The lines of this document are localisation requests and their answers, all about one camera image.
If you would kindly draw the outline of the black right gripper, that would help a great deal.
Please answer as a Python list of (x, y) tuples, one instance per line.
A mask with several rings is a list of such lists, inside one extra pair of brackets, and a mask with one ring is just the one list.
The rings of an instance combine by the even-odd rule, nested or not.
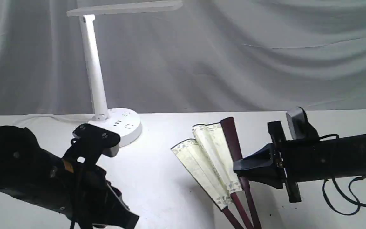
[(284, 161), (286, 136), (280, 121), (267, 123), (268, 133), (272, 143), (265, 145), (254, 154), (234, 162), (234, 172), (248, 181), (269, 185), (276, 189), (283, 189), (285, 184), (288, 198), (291, 203), (301, 202), (298, 184), (288, 178)]

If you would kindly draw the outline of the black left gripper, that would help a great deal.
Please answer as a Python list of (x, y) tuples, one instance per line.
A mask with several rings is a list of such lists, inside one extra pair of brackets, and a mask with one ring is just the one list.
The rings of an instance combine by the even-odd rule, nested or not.
[(53, 211), (81, 229), (117, 226), (134, 229), (139, 216), (129, 210), (122, 193), (96, 165), (58, 159), (53, 164)]

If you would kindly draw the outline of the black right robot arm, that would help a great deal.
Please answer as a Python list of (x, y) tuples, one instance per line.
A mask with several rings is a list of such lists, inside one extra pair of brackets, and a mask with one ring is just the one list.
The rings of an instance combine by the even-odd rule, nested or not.
[(291, 203), (301, 202), (300, 182), (366, 176), (366, 134), (338, 139), (287, 140), (280, 121), (268, 123), (272, 143), (233, 163), (249, 181), (287, 190)]

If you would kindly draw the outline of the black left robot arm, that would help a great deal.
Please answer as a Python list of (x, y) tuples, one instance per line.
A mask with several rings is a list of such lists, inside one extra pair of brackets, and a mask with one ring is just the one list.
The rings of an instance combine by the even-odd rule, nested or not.
[(58, 157), (41, 148), (30, 129), (0, 126), (0, 193), (63, 214), (72, 229), (134, 229), (139, 216), (97, 165), (102, 155), (115, 157), (120, 135), (91, 124), (72, 134)]

